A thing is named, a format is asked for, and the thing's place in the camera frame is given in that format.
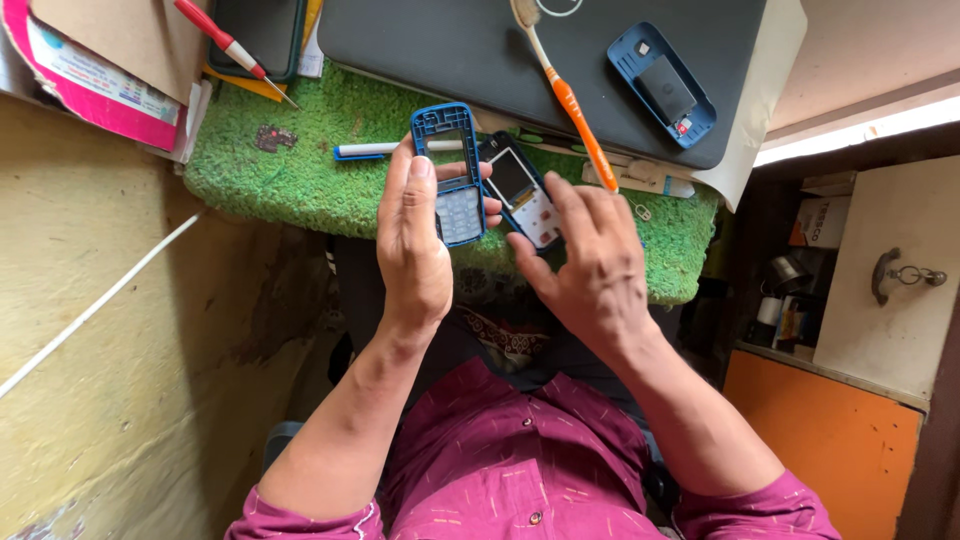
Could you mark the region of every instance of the toothbrush bristles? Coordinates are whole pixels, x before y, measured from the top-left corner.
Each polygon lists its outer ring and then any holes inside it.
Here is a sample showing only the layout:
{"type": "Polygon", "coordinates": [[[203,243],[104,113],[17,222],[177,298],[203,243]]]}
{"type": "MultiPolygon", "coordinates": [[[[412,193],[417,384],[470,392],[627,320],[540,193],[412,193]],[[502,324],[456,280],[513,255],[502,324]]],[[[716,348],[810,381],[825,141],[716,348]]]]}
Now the toothbrush bristles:
{"type": "Polygon", "coordinates": [[[540,6],[537,0],[510,0],[510,7],[514,10],[516,23],[524,30],[540,22],[540,6]]]}

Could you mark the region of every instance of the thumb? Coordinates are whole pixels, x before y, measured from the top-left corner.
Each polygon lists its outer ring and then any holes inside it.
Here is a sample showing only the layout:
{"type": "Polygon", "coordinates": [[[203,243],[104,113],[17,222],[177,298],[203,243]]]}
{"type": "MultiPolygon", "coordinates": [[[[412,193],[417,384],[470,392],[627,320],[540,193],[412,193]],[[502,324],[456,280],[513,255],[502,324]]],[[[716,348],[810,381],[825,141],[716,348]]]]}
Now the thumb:
{"type": "Polygon", "coordinates": [[[430,158],[416,156],[410,161],[401,212],[404,229],[414,237],[437,237],[437,171],[430,158]]]}
{"type": "Polygon", "coordinates": [[[529,238],[521,233],[508,233],[507,242],[516,254],[516,269],[533,285],[537,295],[545,303],[554,298],[560,287],[557,275],[550,265],[537,255],[537,249],[529,238]]]}

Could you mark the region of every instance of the screwdriver shaft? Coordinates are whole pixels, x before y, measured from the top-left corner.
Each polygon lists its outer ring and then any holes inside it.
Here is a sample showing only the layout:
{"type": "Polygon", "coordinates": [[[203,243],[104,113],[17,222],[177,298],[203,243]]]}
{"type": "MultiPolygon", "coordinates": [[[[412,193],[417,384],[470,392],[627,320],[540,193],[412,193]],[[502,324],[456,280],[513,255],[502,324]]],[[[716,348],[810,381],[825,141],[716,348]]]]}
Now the screwdriver shaft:
{"type": "Polygon", "coordinates": [[[278,87],[276,87],[276,85],[274,84],[273,81],[271,81],[271,80],[270,80],[269,78],[267,78],[267,77],[264,77],[263,80],[264,80],[264,82],[266,82],[268,85],[270,85],[274,90],[276,90],[276,93],[278,93],[278,94],[280,94],[281,96],[283,96],[283,99],[287,100],[287,103],[289,103],[290,105],[294,106],[294,109],[296,109],[296,110],[302,110],[296,103],[294,103],[294,100],[290,99],[289,97],[287,97],[287,94],[283,93],[283,90],[281,90],[281,89],[279,89],[278,87]]]}

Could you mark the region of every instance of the phone keypad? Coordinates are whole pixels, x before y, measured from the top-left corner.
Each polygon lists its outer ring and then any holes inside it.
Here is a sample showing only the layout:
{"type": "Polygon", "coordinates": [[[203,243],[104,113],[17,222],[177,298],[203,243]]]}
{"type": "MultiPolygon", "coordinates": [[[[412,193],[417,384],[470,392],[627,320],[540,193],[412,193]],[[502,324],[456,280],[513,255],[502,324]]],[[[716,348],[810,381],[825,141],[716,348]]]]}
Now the phone keypad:
{"type": "Polygon", "coordinates": [[[445,244],[464,242],[483,232],[479,203],[479,191],[476,187],[460,189],[437,197],[440,238],[445,244]]]}

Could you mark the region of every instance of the smartphone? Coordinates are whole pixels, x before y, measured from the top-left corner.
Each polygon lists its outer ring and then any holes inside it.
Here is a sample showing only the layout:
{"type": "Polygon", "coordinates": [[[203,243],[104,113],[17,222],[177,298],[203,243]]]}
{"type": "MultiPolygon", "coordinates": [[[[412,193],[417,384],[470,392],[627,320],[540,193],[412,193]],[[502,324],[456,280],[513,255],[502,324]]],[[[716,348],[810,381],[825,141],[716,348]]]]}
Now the smartphone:
{"type": "Polygon", "coordinates": [[[437,169],[437,236],[447,247],[479,240],[487,218],[470,108],[447,103],[420,109],[410,117],[410,133],[417,155],[437,169]]]}
{"type": "Polygon", "coordinates": [[[479,151],[480,160],[493,166],[493,174],[483,181],[483,187],[488,197],[503,203],[500,214],[504,219],[530,238],[538,253],[563,243],[560,215],[543,188],[543,178],[514,138],[507,132],[496,132],[480,143],[479,151]]]}

